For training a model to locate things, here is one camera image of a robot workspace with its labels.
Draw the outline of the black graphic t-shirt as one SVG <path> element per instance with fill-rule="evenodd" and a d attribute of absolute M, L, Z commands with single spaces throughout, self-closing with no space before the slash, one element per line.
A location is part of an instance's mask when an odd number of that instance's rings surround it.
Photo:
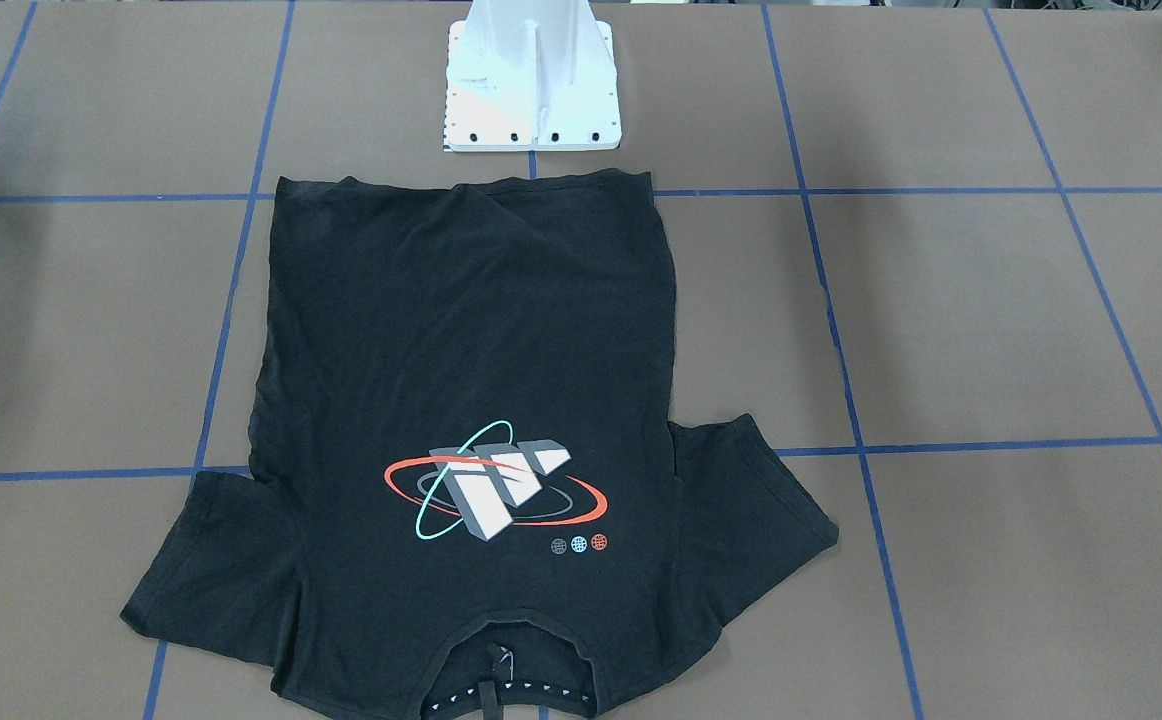
<path fill-rule="evenodd" d="M 598 717 L 834 547 L 749 415 L 669 419 L 650 174 L 277 183 L 249 470 L 121 620 L 333 719 Z"/>

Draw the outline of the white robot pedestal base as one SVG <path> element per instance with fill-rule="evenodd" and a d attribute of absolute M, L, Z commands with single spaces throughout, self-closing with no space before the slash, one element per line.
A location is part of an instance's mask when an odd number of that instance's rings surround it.
<path fill-rule="evenodd" d="M 445 151 L 607 151 L 622 137 L 612 27 L 587 1 L 473 1 L 449 26 Z"/>

